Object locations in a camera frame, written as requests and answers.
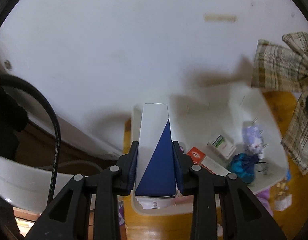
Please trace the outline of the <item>red white medicine box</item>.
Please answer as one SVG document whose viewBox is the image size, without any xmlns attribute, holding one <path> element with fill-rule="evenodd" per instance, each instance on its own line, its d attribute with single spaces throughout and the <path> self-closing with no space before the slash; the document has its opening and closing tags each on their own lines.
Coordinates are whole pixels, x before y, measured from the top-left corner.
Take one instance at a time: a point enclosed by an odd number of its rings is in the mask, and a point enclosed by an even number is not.
<svg viewBox="0 0 308 240">
<path fill-rule="evenodd" d="M 222 165 L 208 157 L 196 147 L 191 148 L 189 152 L 187 152 L 187 155 L 191 157 L 194 164 L 207 169 L 211 174 L 225 177 L 230 173 L 226 168 L 222 167 Z"/>
</svg>

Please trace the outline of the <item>white blue HP box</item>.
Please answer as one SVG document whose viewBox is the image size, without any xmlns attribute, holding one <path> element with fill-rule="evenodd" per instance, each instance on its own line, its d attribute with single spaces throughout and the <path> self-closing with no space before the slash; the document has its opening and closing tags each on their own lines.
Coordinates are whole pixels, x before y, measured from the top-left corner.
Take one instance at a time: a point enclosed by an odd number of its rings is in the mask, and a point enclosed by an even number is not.
<svg viewBox="0 0 308 240">
<path fill-rule="evenodd" d="M 146 103 L 140 125 L 134 196 L 144 210 L 168 207 L 177 194 L 168 107 Z"/>
</svg>

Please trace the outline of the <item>green white medicine box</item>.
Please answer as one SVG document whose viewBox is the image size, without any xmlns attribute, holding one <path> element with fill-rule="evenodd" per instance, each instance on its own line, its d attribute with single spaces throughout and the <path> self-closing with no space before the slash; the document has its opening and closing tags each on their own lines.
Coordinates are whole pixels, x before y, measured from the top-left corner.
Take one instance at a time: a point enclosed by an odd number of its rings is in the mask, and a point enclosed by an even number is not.
<svg viewBox="0 0 308 240">
<path fill-rule="evenodd" d="M 212 135 L 207 147 L 224 160 L 229 160 L 236 151 L 236 145 L 223 133 Z"/>
</svg>

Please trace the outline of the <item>blue green drawstring pouch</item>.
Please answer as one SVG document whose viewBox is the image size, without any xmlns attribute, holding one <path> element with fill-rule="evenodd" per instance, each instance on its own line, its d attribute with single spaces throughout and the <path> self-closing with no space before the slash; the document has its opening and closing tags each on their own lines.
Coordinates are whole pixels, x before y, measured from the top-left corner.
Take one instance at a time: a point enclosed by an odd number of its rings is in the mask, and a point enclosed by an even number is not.
<svg viewBox="0 0 308 240">
<path fill-rule="evenodd" d="M 235 173 L 242 182 L 251 184 L 255 179 L 255 172 L 266 174 L 268 167 L 269 164 L 262 161 L 257 154 L 248 155 L 246 153 L 240 153 L 231 159 L 227 170 Z"/>
</svg>

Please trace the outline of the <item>purple white carton box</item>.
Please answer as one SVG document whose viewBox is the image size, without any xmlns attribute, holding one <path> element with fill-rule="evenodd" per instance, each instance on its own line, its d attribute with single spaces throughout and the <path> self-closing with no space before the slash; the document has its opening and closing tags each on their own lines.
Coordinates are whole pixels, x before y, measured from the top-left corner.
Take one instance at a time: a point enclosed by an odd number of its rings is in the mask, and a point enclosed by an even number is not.
<svg viewBox="0 0 308 240">
<path fill-rule="evenodd" d="M 242 128 L 245 152 L 248 155 L 257 155 L 260 160 L 265 158 L 263 130 L 255 122 L 247 122 Z"/>
</svg>

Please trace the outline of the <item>plaid fabric bow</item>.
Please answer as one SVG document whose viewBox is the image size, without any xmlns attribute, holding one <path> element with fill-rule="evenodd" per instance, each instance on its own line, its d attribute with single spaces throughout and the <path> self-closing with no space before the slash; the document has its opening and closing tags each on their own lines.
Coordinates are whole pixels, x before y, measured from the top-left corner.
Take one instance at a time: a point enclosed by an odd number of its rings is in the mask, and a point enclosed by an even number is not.
<svg viewBox="0 0 308 240">
<path fill-rule="evenodd" d="M 285 46 L 259 40 L 251 86 L 299 93 L 289 127 L 281 144 L 302 174 L 308 173 L 308 33 L 282 37 Z"/>
</svg>

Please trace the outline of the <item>pink wet wipes pack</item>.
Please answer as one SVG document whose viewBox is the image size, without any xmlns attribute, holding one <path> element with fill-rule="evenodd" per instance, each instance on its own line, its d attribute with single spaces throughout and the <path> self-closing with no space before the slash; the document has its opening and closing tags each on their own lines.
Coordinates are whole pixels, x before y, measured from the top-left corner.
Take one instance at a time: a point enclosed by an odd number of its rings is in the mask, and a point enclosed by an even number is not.
<svg viewBox="0 0 308 240">
<path fill-rule="evenodd" d="M 186 205 L 186 204 L 192 204 L 193 203 L 193 196 L 176 196 L 174 198 L 174 206 L 179 205 Z"/>
</svg>

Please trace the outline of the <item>purple mint tin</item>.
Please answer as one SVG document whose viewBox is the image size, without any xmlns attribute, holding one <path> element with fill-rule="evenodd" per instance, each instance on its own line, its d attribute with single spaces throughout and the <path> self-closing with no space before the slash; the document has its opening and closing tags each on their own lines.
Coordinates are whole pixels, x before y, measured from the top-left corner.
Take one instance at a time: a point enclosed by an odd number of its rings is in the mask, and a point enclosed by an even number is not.
<svg viewBox="0 0 308 240">
<path fill-rule="evenodd" d="M 118 218 L 119 218 L 119 225 L 125 225 L 125 216 L 124 216 L 124 201 L 121 200 L 118 202 Z"/>
</svg>

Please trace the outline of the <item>white plastic storage bin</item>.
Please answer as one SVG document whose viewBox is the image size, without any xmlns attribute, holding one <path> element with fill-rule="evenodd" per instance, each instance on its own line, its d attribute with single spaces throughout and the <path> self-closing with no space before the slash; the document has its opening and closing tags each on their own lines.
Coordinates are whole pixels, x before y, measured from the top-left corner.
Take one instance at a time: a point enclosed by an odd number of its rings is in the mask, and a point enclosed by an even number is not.
<svg viewBox="0 0 308 240">
<path fill-rule="evenodd" d="M 259 89 L 227 83 L 183 95 L 157 94 L 151 102 L 167 104 L 172 140 L 211 172 L 226 175 L 233 156 L 247 153 L 260 160 L 249 185 L 253 193 L 285 177 L 288 161 L 281 134 Z"/>
</svg>

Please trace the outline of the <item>purple plush toy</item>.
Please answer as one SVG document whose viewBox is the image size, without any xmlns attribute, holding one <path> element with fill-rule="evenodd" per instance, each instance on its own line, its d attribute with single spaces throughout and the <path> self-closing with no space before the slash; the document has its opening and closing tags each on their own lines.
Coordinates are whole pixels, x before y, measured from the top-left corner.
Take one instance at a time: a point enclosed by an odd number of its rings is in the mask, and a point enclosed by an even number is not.
<svg viewBox="0 0 308 240">
<path fill-rule="evenodd" d="M 266 189 L 258 194 L 256 194 L 257 199 L 263 204 L 268 213 L 273 217 L 273 211 L 271 209 L 269 198 L 270 198 L 270 189 Z"/>
</svg>

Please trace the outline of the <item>white bladeless fan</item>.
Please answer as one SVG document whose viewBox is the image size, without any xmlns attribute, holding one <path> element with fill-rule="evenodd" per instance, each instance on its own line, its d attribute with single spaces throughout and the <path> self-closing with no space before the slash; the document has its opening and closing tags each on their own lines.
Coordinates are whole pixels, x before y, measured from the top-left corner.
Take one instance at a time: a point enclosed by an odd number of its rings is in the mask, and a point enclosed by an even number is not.
<svg viewBox="0 0 308 240">
<path fill-rule="evenodd" d="M 47 204 L 51 201 L 51 196 L 55 194 L 56 186 L 59 185 L 59 179 L 56 174 L 58 167 L 75 163 L 75 161 L 59 163 L 59 156 L 61 153 L 61 128 L 51 104 L 42 93 L 30 83 L 17 76 L 8 74 L 0 74 L 0 156 L 12 161 L 15 160 L 19 145 L 15 132 L 23 131 L 28 124 L 27 111 L 20 106 L 12 96 L 6 93 L 4 87 L 19 89 L 33 97 L 45 110 L 53 125 L 55 135 L 53 163 L 50 166 L 37 167 L 38 170 L 45 171 L 47 174 L 46 181 L 49 183 L 45 184 L 45 187 L 48 189 L 48 192 L 40 197 L 41 200 L 44 201 L 44 204 Z"/>
</svg>

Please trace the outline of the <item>blue white tube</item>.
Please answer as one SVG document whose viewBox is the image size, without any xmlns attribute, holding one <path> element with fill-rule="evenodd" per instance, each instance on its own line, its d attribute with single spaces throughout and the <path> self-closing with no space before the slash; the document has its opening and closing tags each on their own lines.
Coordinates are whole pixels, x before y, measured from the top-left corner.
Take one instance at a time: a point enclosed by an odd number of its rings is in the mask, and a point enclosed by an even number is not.
<svg viewBox="0 0 308 240">
<path fill-rule="evenodd" d="M 285 176 L 285 180 L 286 180 L 287 182 L 289 182 L 291 179 L 292 179 L 292 176 L 291 176 L 290 169 L 287 169 L 287 171 L 286 171 L 286 176 Z"/>
</svg>

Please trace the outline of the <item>small white box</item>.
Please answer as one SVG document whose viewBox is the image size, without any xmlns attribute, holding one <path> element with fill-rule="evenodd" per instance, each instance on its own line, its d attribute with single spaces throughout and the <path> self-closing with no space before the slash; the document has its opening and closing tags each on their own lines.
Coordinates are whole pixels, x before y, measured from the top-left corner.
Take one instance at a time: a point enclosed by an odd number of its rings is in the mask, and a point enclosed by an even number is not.
<svg viewBox="0 0 308 240">
<path fill-rule="evenodd" d="M 274 204 L 276 211 L 284 211 L 292 205 L 292 194 L 279 196 L 278 199 L 274 201 Z"/>
</svg>

